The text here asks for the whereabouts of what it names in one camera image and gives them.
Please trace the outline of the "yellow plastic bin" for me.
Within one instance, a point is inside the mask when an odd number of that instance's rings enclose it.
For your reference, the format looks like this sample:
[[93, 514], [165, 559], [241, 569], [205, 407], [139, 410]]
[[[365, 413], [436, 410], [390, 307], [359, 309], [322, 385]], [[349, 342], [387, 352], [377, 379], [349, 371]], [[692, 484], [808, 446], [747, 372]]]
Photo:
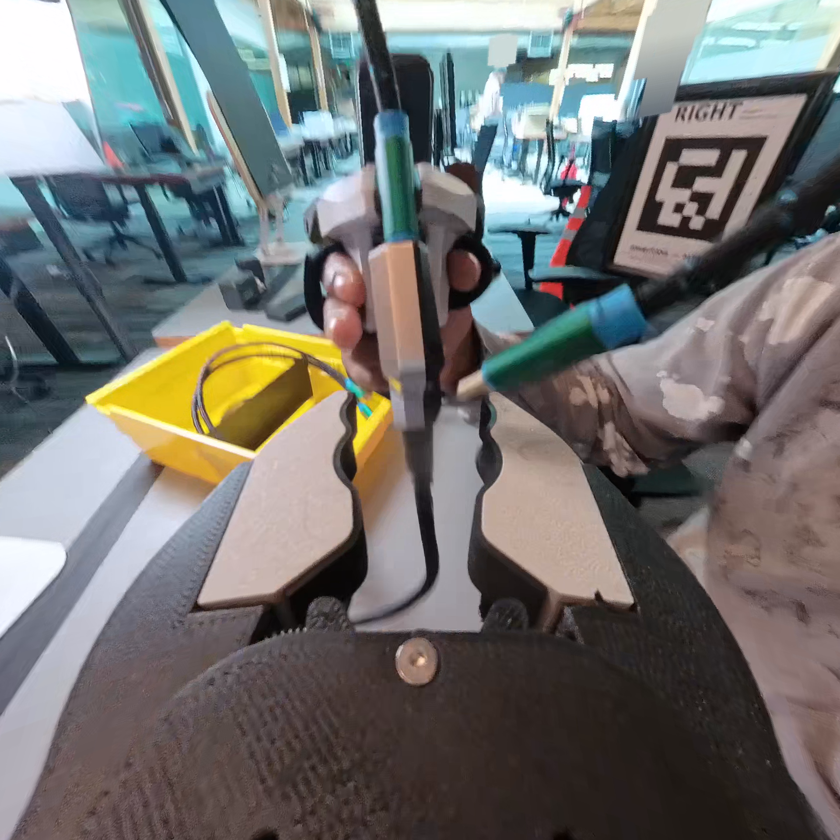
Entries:
[[[231, 343], [258, 340], [291, 344], [346, 374], [339, 350], [324, 338], [254, 324], [236, 327], [223, 321], [189, 339], [165, 344], [161, 356], [122, 374], [90, 394], [87, 402], [111, 419], [155, 464], [216, 485], [235, 467], [255, 458], [272, 438], [306, 412], [333, 394], [347, 393], [326, 374], [308, 367], [312, 397], [256, 451], [199, 434], [193, 425], [191, 400], [204, 362]], [[213, 422], [218, 423], [229, 408], [254, 396], [277, 370], [286, 368], [287, 360], [291, 359], [243, 360], [212, 374], [205, 383], [204, 395]], [[392, 408], [386, 398], [371, 393], [366, 402], [372, 409], [371, 417], [363, 417], [361, 409], [356, 409], [353, 449], [358, 466], [364, 465], [392, 425]]]

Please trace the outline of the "black rectangular box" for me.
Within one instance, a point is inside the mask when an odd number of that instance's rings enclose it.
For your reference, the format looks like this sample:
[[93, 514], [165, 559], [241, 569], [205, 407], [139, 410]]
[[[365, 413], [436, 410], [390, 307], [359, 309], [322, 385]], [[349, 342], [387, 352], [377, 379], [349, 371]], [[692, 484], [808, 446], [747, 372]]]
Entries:
[[259, 308], [266, 294], [266, 283], [250, 269], [234, 266], [217, 279], [225, 307], [233, 312]]

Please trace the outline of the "orange white traffic cone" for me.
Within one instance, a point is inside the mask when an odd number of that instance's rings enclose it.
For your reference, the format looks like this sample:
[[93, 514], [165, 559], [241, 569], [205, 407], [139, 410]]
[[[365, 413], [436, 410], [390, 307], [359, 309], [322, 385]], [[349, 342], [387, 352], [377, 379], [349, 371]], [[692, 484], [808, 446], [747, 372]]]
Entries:
[[546, 276], [551, 275], [551, 278], [548, 280], [535, 281], [538, 291], [548, 293], [561, 301], [564, 301], [564, 285], [561, 280], [554, 279], [553, 275], [557, 273], [557, 270], [564, 268], [567, 265], [571, 245], [583, 225], [587, 213], [587, 207], [591, 198], [592, 186], [584, 185], [576, 201], [573, 213], [568, 218], [565, 228], [560, 236], [560, 240], [549, 261], [549, 267], [543, 272]]

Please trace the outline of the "white tablet stand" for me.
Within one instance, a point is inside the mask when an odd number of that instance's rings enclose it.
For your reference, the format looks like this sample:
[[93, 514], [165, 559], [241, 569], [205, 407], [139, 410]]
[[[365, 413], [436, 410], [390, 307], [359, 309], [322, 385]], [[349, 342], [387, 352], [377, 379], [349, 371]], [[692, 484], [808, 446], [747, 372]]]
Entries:
[[1, 537], [1, 635], [57, 577], [67, 552], [59, 542]]

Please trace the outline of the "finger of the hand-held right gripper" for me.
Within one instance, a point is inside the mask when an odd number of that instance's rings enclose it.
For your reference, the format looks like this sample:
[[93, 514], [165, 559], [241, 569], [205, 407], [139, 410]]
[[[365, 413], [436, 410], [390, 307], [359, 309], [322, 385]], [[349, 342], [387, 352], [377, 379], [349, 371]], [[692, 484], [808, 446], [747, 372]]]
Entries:
[[421, 190], [418, 222], [426, 246], [437, 320], [444, 327], [450, 310], [448, 254], [456, 241], [476, 233], [477, 195], [459, 178], [432, 164], [417, 164], [416, 175]]
[[303, 294], [308, 314], [323, 327], [322, 268], [319, 256], [340, 246], [364, 277], [364, 331], [375, 333], [382, 301], [382, 218], [375, 167], [364, 166], [331, 184], [311, 207], [309, 237], [316, 248], [306, 257]]

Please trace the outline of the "black bin divider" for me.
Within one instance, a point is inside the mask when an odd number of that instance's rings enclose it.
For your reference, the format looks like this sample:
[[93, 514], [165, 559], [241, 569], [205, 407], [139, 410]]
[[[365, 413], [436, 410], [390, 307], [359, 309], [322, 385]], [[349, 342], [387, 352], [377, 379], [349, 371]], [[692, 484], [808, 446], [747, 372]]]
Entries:
[[312, 397], [308, 365], [303, 360], [287, 360], [255, 395], [229, 408], [209, 435], [227, 444], [256, 451], [276, 431], [291, 420]]

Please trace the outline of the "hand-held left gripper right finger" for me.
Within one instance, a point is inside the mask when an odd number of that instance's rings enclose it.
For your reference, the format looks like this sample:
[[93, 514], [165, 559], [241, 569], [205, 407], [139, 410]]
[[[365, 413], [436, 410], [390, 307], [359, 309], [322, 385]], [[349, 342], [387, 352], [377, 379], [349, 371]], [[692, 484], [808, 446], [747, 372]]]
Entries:
[[517, 601], [529, 627], [550, 632], [568, 607], [633, 610], [630, 584], [573, 449], [498, 394], [481, 404], [479, 440], [482, 487], [468, 572], [481, 614]]

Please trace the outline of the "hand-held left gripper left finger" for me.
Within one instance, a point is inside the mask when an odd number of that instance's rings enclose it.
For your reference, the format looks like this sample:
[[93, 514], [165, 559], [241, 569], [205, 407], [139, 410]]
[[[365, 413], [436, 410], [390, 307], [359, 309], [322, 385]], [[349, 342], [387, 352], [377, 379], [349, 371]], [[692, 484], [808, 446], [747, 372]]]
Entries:
[[368, 569], [355, 431], [355, 397], [333, 393], [202, 502], [197, 617], [257, 610], [300, 628], [312, 602], [352, 597]]

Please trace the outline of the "black multiport usb hub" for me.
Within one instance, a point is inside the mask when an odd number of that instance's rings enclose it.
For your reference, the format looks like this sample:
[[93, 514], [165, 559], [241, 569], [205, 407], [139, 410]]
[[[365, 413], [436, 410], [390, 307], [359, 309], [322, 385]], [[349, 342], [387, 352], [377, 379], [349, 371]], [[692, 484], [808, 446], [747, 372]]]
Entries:
[[368, 306], [395, 425], [420, 433], [439, 413], [445, 362], [427, 252], [416, 240], [383, 243], [369, 267]]

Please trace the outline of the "framed black white marker sign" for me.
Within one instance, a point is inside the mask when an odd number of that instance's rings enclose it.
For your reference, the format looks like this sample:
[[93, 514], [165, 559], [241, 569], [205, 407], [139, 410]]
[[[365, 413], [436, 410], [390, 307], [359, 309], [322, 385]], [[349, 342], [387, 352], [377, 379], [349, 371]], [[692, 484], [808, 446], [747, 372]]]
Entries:
[[663, 278], [745, 225], [782, 187], [830, 108], [836, 70], [682, 86], [639, 127], [609, 270]]

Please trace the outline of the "person's right forearm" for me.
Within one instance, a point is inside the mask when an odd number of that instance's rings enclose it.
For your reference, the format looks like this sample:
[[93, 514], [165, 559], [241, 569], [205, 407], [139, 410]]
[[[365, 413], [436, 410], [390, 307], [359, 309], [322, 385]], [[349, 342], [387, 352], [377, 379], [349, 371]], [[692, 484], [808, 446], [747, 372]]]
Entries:
[[832, 234], [653, 339], [503, 395], [619, 476], [733, 443], [747, 474], [838, 489], [838, 268]]

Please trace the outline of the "person's grey hoodie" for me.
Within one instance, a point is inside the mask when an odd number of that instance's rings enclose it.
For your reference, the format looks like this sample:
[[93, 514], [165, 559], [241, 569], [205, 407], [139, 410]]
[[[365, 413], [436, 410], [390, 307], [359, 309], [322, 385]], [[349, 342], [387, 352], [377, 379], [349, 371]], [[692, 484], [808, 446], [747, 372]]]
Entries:
[[670, 539], [740, 646], [794, 782], [838, 838], [838, 471], [773, 476], [733, 454]]

